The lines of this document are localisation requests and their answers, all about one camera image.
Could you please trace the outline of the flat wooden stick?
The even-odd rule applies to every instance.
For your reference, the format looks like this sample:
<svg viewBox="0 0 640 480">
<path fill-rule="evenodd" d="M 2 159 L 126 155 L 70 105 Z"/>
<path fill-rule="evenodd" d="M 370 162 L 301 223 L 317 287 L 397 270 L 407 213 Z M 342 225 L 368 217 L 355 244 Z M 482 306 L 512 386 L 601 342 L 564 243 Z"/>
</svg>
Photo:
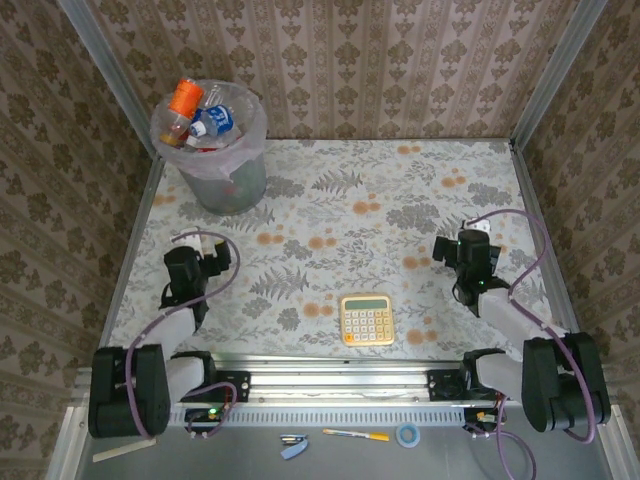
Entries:
<svg viewBox="0 0 640 480">
<path fill-rule="evenodd" d="M 149 447 L 153 447 L 156 444 L 157 444 L 156 438 L 133 442 L 127 445 L 123 445 L 120 447 L 116 447 L 103 452 L 96 453 L 92 457 L 92 462 L 93 463 L 103 462 L 109 459 L 117 458 L 129 453 L 133 453 Z"/>
</svg>

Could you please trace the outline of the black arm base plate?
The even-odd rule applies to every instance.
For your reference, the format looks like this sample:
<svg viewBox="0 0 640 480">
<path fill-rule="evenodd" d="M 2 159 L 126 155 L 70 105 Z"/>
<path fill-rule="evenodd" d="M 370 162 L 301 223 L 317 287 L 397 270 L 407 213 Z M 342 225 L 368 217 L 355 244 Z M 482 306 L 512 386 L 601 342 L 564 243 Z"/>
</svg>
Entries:
<svg viewBox="0 0 640 480">
<path fill-rule="evenodd" d="M 457 370 L 430 370 L 427 386 L 431 401 L 465 400 L 466 387 Z"/>
<path fill-rule="evenodd" d="M 251 374 L 248 371 L 219 370 L 216 373 L 216 382 L 228 382 L 236 388 L 236 401 L 246 403 L 249 400 L 251 389 Z M 228 386 L 221 387 L 212 393 L 214 403 L 230 403 L 233 399 L 232 389 Z"/>
</svg>

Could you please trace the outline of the aluminium frame post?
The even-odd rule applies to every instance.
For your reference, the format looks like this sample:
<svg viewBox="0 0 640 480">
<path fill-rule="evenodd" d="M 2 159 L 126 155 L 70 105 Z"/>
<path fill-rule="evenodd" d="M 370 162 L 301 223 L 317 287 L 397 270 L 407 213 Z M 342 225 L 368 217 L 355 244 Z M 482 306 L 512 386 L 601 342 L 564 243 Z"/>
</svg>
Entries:
<svg viewBox="0 0 640 480">
<path fill-rule="evenodd" d="M 91 12 L 86 0 L 58 0 L 60 6 L 89 55 L 104 77 L 117 103 L 126 115 L 138 139 L 144 146 L 152 162 L 157 159 L 149 133 L 150 121 L 142 102 L 129 83 L 124 67 L 116 58 L 96 16 Z"/>
<path fill-rule="evenodd" d="M 511 135 L 523 150 L 558 92 L 608 0 L 579 0 Z"/>
</svg>

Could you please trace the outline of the yellow orange pen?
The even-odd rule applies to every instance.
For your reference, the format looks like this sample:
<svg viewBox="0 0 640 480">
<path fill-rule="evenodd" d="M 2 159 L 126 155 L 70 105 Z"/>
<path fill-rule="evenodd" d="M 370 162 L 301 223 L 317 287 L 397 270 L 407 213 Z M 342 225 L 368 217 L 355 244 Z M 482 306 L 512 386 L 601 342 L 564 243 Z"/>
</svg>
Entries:
<svg viewBox="0 0 640 480">
<path fill-rule="evenodd" d="M 389 435 L 382 432 L 359 432 L 359 431 L 348 431 L 348 430 L 325 428 L 322 430 L 322 433 L 325 435 L 339 436 L 344 438 L 358 438 L 358 439 L 367 439 L 367 440 L 380 441 L 380 442 L 390 441 Z"/>
</svg>

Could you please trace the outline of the blue stapler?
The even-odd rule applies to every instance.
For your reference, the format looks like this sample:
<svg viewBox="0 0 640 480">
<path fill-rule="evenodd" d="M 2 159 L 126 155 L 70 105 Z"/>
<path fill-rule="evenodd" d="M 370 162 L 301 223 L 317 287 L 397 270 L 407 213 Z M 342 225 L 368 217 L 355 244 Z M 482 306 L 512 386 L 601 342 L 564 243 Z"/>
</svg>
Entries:
<svg viewBox="0 0 640 480">
<path fill-rule="evenodd" d="M 284 446 L 281 451 L 281 457 L 284 460 L 295 458 L 303 453 L 309 445 L 306 434 L 281 434 L 280 441 Z"/>
</svg>

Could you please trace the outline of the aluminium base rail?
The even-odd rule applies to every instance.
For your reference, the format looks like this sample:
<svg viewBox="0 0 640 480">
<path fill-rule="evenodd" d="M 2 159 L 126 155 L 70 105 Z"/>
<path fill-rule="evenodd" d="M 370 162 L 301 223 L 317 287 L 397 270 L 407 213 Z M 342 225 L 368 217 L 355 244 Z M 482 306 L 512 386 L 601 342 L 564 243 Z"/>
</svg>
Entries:
<svg viewBox="0 0 640 480">
<path fill-rule="evenodd" d="M 251 374 L 249 404 L 293 406 L 430 405 L 485 406 L 493 401 L 477 387 L 465 400 L 431 401 L 430 370 L 460 370 L 460 361 L 300 357 L 207 352 L 206 365 Z"/>
</svg>

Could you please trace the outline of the black controller board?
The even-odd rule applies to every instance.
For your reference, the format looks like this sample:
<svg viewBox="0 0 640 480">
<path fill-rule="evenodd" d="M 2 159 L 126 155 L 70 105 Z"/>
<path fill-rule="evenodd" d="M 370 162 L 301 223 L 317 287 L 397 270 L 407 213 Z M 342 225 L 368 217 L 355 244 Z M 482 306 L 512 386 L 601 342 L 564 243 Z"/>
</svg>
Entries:
<svg viewBox="0 0 640 480">
<path fill-rule="evenodd" d="M 223 423 L 226 413 L 224 407 L 189 410 L 185 416 L 186 430 L 192 437 L 207 438 Z"/>
<path fill-rule="evenodd" d="M 491 435 L 497 431 L 498 408 L 465 408 L 463 428 L 471 434 Z"/>
</svg>

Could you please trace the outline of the yellow desk calculator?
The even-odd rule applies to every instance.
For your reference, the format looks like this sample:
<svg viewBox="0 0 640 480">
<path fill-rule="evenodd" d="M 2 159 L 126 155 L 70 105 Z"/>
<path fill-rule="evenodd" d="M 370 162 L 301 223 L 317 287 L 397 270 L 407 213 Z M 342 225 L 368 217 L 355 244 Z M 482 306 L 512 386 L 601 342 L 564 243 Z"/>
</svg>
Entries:
<svg viewBox="0 0 640 480">
<path fill-rule="evenodd" d="M 339 304 L 341 340 L 347 347 L 389 346 L 395 341 L 391 298 L 385 294 L 352 294 Z"/>
</svg>

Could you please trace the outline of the grey waste bin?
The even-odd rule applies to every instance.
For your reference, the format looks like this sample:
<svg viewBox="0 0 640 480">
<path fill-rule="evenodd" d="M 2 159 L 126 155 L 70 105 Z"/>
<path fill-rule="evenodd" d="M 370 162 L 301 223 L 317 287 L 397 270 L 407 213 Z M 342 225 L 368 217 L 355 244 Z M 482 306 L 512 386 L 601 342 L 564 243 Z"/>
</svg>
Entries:
<svg viewBox="0 0 640 480">
<path fill-rule="evenodd" d="M 264 150 L 256 159 L 246 162 L 228 180 L 203 180 L 192 177 L 174 165 L 193 192 L 196 200 L 218 215 L 234 215 L 255 206 L 266 191 Z"/>
</svg>

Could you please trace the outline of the blue tape roll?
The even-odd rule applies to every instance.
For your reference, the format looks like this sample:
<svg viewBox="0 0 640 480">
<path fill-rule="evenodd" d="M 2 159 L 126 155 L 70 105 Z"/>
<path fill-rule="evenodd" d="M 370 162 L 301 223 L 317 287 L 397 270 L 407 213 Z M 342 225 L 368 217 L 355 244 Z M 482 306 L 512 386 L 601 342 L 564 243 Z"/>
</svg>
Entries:
<svg viewBox="0 0 640 480">
<path fill-rule="evenodd" d="M 413 423 L 405 423 L 396 428 L 396 441 L 407 449 L 415 448 L 421 439 L 419 428 Z"/>
</svg>

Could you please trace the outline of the translucent plastic bin liner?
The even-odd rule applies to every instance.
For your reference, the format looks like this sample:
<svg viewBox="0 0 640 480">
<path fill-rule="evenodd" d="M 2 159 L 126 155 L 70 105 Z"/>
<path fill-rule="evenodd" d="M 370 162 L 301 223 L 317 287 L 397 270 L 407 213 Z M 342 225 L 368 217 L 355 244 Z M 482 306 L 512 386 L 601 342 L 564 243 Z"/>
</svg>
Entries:
<svg viewBox="0 0 640 480">
<path fill-rule="evenodd" d="M 205 153 L 183 150 L 185 140 L 191 136 L 189 130 L 179 146 L 172 147 L 159 140 L 161 111 L 168 106 L 172 95 L 173 93 L 166 95 L 156 106 L 150 121 L 150 136 L 157 153 L 182 172 L 203 180 L 228 180 L 234 171 L 263 153 L 267 118 L 253 92 L 250 91 L 245 98 L 225 106 L 231 111 L 235 123 L 231 131 L 219 137 L 203 136 L 221 139 L 228 142 L 229 146 Z"/>
</svg>

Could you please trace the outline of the light blue label bottle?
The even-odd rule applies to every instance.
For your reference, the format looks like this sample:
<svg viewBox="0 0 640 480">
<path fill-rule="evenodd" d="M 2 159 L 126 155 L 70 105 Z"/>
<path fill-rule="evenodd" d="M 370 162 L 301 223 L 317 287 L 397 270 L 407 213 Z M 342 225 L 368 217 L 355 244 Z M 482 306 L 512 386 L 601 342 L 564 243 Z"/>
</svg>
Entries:
<svg viewBox="0 0 640 480">
<path fill-rule="evenodd" d="M 197 109 L 189 127 L 191 136 L 200 138 L 205 135 L 219 137 L 234 128 L 231 111 L 224 105 L 215 105 L 207 109 Z"/>
</svg>

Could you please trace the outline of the orange label plastic bottle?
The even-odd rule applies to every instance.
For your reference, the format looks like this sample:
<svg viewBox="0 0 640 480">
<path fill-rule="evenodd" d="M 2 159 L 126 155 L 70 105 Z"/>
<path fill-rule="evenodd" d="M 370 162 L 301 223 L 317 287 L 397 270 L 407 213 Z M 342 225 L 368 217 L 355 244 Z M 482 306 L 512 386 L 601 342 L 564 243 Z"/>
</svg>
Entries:
<svg viewBox="0 0 640 480">
<path fill-rule="evenodd" d="M 185 140 L 196 110 L 204 95 L 204 89 L 194 80 L 182 78 L 161 113 L 159 140 L 176 147 Z"/>
</svg>

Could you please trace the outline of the aluminium table side rail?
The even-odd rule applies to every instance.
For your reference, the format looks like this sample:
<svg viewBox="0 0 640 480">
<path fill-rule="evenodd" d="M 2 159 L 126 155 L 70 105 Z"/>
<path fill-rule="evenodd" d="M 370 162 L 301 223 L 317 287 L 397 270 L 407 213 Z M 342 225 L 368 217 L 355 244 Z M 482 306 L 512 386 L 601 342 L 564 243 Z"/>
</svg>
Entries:
<svg viewBox="0 0 640 480">
<path fill-rule="evenodd" d="M 535 222 L 530 221 L 531 235 L 536 253 L 541 255 L 543 247 L 547 247 L 547 253 L 541 260 L 538 271 L 544 282 L 546 298 L 550 307 L 550 315 L 554 321 L 565 329 L 571 332 L 579 332 L 581 327 L 574 313 L 524 156 L 519 146 L 515 143 L 511 144 L 511 151 L 525 211 L 534 216 L 542 224 L 541 227 L 538 227 Z"/>
<path fill-rule="evenodd" d="M 118 275 L 115 290 L 113 292 L 109 310 L 106 316 L 102 335 L 98 347 L 109 344 L 112 332 L 117 323 L 118 313 L 126 292 L 126 287 L 135 262 L 136 254 L 144 233 L 144 229 L 152 208 L 159 182 L 164 170 L 164 161 L 159 155 L 153 158 L 149 176 L 147 178 L 135 221 L 131 230 L 131 236 L 127 245 L 125 256 Z"/>
</svg>

